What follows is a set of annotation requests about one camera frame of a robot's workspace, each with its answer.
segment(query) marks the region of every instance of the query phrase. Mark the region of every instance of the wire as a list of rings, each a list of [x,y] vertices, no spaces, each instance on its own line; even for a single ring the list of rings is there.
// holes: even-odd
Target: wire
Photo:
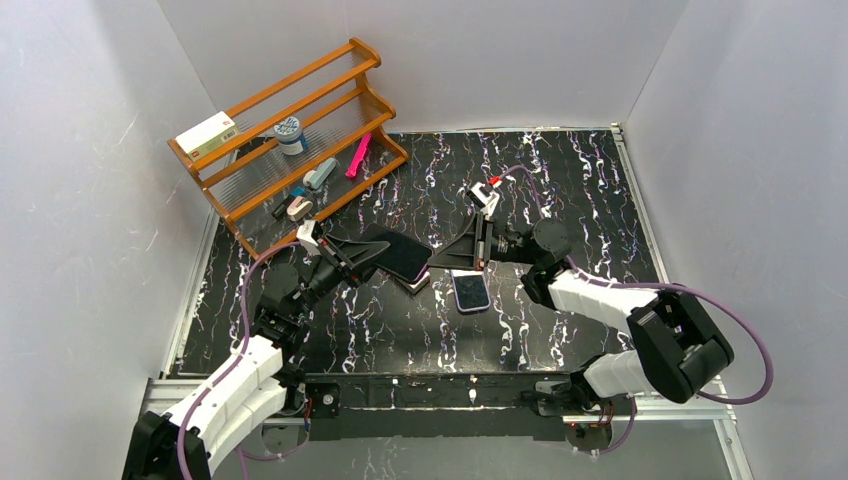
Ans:
[[[239,449],[241,449],[241,452],[240,452],[241,455],[244,455],[246,458],[249,458],[251,460],[256,460],[257,462],[273,462],[274,460],[279,460],[279,459],[282,458],[282,454],[257,455],[255,453],[246,452],[244,449],[242,449],[242,447],[240,445],[239,445]]]
[[[606,405],[604,405],[603,408],[601,408],[601,416],[600,416],[600,418],[598,418],[598,421],[595,423],[595,426],[600,427],[603,424],[604,417],[606,417],[606,416],[607,416],[607,407],[606,407]]]
[[[283,417],[293,417],[293,416],[297,415],[298,413],[302,412],[303,407],[305,407],[305,406],[306,406],[306,398],[304,398],[303,401],[300,402],[300,406],[297,407],[297,410],[295,410],[291,413],[280,413],[280,415],[283,416]]]
[[[502,174],[502,176],[508,175],[509,173],[513,172],[514,170],[523,170],[527,174],[526,175],[527,179],[529,180],[530,186],[533,189],[533,197],[534,197],[534,200],[536,201],[536,207],[539,209],[539,215],[542,218],[545,218],[544,212],[542,211],[542,204],[539,201],[539,193],[536,191],[536,181],[531,175],[529,175],[530,170],[528,170],[523,165],[514,165],[512,167],[507,168],[504,171],[504,173]],[[762,339],[762,337],[760,337],[760,335],[756,331],[754,331],[754,327],[752,327],[745,319],[743,319],[736,312],[730,310],[730,308],[723,305],[717,299],[715,299],[715,298],[711,297],[710,295],[707,295],[706,293],[703,293],[699,290],[695,290],[694,288],[689,288],[689,287],[685,287],[683,285],[677,285],[677,284],[672,284],[672,283],[657,283],[657,282],[618,283],[618,282],[613,282],[612,280],[606,280],[606,279],[602,279],[602,278],[593,277],[592,275],[589,275],[588,273],[586,273],[585,271],[583,271],[579,267],[577,267],[576,264],[574,263],[574,260],[571,258],[571,255],[568,255],[566,257],[566,259],[568,260],[568,263],[571,266],[571,269],[574,270],[575,272],[577,272],[577,274],[581,278],[583,278],[586,282],[588,282],[592,285],[598,285],[598,286],[609,287],[609,288],[641,288],[641,289],[651,289],[651,290],[670,290],[670,291],[673,291],[673,292],[686,293],[688,295],[698,297],[701,300],[704,300],[705,302],[715,306],[716,308],[718,308],[719,310],[724,312],[728,317],[733,319],[733,321],[735,321],[740,327],[742,327],[743,330],[745,330],[748,333],[748,335],[751,337],[751,339],[757,345],[757,349],[760,351],[760,355],[763,358],[763,364],[765,365],[765,370],[766,370],[765,378],[763,379],[763,384],[760,387],[760,389],[757,390],[752,395],[749,395],[747,397],[742,397],[742,398],[723,398],[723,397],[719,397],[717,395],[713,395],[711,393],[707,393],[707,392],[704,392],[704,391],[699,391],[698,395],[706,398],[707,400],[712,400],[714,402],[722,403],[722,404],[725,404],[725,405],[747,405],[749,403],[754,403],[757,400],[760,400],[761,398],[765,397],[766,394],[769,392],[769,390],[771,390],[771,386],[774,383],[774,364],[772,363],[771,355],[769,354],[768,349],[766,348],[765,341]]]
[[[247,285],[248,283],[250,283],[250,277],[253,276],[253,272],[255,272],[256,269],[258,269],[261,265],[267,262],[268,259],[279,253],[281,250],[284,250],[289,247],[294,247],[297,244],[298,242],[286,243],[268,249],[265,253],[260,255],[259,258],[257,258],[256,261],[253,262],[253,264],[247,270],[247,274],[245,275],[244,281],[241,285],[241,298],[239,299],[241,303],[241,318],[244,323],[244,338],[241,341],[241,349],[239,350],[239,355],[235,358],[235,360],[233,360],[233,363],[231,363],[226,370],[224,370],[220,375],[218,375],[217,377],[215,377],[214,380],[212,380],[212,387],[215,387],[216,385],[221,383],[221,380],[226,378],[227,375],[230,374],[230,372],[235,370],[239,363],[241,363],[243,355],[247,352],[247,346],[250,342],[251,323],[250,315],[248,314],[247,310]],[[199,407],[200,404],[203,402],[203,399],[206,398],[206,396],[209,395],[209,392],[212,391],[212,387],[207,387],[205,390],[203,390],[203,392],[200,393],[200,395],[197,396],[191,406],[189,406],[182,423],[180,423],[180,430],[177,433],[177,463],[179,463],[180,465],[180,473],[182,473],[183,475],[183,480],[192,480],[191,472],[188,469],[188,462],[186,461],[185,455],[186,430],[188,429],[188,424],[191,420],[191,416],[194,415],[195,410],[197,410],[197,407]]]
[[[612,415],[610,415],[609,422],[612,422]],[[627,428],[624,429],[624,433],[621,435],[621,438],[619,438],[618,441],[616,441],[613,445],[607,448],[603,448],[601,450],[578,450],[578,452],[582,452],[588,455],[595,455],[596,453],[598,455],[603,455],[605,453],[610,453],[616,450],[618,447],[624,445],[625,440],[627,440],[627,437],[630,436],[630,431],[633,430],[634,423],[636,423],[636,399],[630,397],[630,420],[627,421]]]
[[[303,429],[309,433],[309,416],[312,415],[312,399],[309,399],[309,407],[306,409],[306,415],[303,416]]]
[[[614,403],[612,403],[612,400],[610,400],[610,414],[609,414],[609,417],[607,418],[607,421],[606,421],[606,422],[598,422],[598,426],[607,426],[607,425],[609,425],[610,423],[612,423],[612,417],[614,417],[614,416],[615,416],[615,404],[614,404]]]
[[[250,474],[247,473],[247,460],[245,460],[244,458],[246,457],[246,455],[244,453],[244,450],[241,449],[241,445],[236,447],[236,451],[239,454],[239,463],[241,464],[241,477],[244,480],[250,480]]]

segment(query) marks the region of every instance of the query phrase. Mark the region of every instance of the pink highlighter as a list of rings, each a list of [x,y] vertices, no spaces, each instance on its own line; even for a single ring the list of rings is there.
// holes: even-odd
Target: pink highlighter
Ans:
[[[368,142],[370,141],[370,132],[362,136],[362,140],[359,142],[359,147],[356,149],[356,154],[350,162],[350,167],[348,167],[347,172],[345,172],[345,176],[347,178],[356,178],[356,172],[359,170],[359,164],[365,160],[365,154],[368,152]]]

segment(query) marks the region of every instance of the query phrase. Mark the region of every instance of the wooden shelf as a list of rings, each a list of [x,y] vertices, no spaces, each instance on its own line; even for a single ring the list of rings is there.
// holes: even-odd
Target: wooden shelf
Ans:
[[[175,140],[168,142],[254,258],[275,243],[294,238],[292,230],[296,224],[288,219],[274,219],[270,207],[282,201],[308,171],[328,158],[336,156],[340,165],[328,181],[328,185],[332,184],[332,195],[328,191],[322,197],[331,201],[318,202],[320,211],[313,213],[312,218],[319,221],[408,158],[406,151],[383,129],[383,124],[394,118],[394,108],[374,91],[365,76],[367,70],[379,65],[377,52],[352,38],[346,45],[227,110],[242,133],[200,160],[192,162]],[[310,93],[299,96],[304,91]],[[284,155],[277,148],[277,140],[268,136],[274,125],[289,116],[301,120],[309,146],[295,156]],[[379,165],[366,165],[365,170],[373,172],[367,178],[360,175],[357,179],[347,179],[344,171],[349,162],[341,161],[338,156],[355,148],[354,144],[366,133],[372,134],[366,162],[378,161],[373,148],[381,152]]]

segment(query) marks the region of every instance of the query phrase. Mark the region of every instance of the white backdrop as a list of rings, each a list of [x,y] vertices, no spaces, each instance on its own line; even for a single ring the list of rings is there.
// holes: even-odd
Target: white backdrop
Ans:
[[[681,0],[159,0],[229,108],[360,37],[392,131],[609,126],[627,118]]]
[[[690,2],[625,134],[674,281],[768,343],[772,392],[737,407],[754,475],[844,478],[848,4]],[[762,383],[729,320],[733,396]]]
[[[114,479],[209,206],[214,113],[155,2],[0,2],[0,477]]]

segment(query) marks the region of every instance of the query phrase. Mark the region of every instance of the product box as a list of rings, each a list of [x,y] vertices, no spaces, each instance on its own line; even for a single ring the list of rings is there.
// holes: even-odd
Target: product box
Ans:
[[[176,140],[186,155],[192,161],[197,161],[239,133],[241,132],[233,119],[224,112],[218,112],[178,135]]]

